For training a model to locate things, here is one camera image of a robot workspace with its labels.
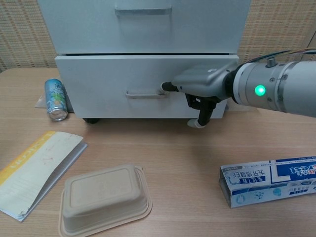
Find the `green indicator light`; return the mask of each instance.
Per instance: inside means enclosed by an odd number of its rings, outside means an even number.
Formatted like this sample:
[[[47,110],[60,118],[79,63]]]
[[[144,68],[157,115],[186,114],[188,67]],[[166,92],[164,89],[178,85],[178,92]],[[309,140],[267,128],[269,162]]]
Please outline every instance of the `green indicator light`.
[[[266,93],[266,88],[264,85],[257,85],[255,88],[255,94],[257,96],[263,96]]]

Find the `cabinet caster wheel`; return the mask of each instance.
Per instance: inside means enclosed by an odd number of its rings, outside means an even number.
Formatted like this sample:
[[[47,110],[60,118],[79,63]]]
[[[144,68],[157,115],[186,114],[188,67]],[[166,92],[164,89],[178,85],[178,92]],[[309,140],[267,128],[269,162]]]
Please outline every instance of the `cabinet caster wheel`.
[[[97,123],[100,119],[99,118],[83,118],[83,120],[89,124]]]

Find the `robotic arm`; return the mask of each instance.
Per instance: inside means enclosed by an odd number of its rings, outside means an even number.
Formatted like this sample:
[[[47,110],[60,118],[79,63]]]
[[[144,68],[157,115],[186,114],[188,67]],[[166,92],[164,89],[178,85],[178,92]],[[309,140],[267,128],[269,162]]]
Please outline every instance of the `robotic arm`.
[[[230,97],[241,105],[316,117],[316,62],[228,64],[215,71],[196,66],[161,84],[183,92],[189,107],[199,110],[188,126],[207,125],[216,104]]]

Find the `paper food container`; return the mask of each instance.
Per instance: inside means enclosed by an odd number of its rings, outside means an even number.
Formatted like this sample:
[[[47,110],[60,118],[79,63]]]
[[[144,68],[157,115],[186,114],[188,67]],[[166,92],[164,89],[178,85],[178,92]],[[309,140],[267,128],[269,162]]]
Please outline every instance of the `paper food container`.
[[[120,165],[66,180],[59,216],[62,237],[85,237],[147,216],[152,201],[143,170]]]

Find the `paper document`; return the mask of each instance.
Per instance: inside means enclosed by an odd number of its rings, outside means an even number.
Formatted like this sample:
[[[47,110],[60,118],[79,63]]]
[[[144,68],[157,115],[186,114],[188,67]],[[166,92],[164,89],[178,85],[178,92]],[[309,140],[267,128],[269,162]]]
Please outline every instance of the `paper document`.
[[[0,172],[0,210],[23,221],[87,145],[82,137],[47,132]]]

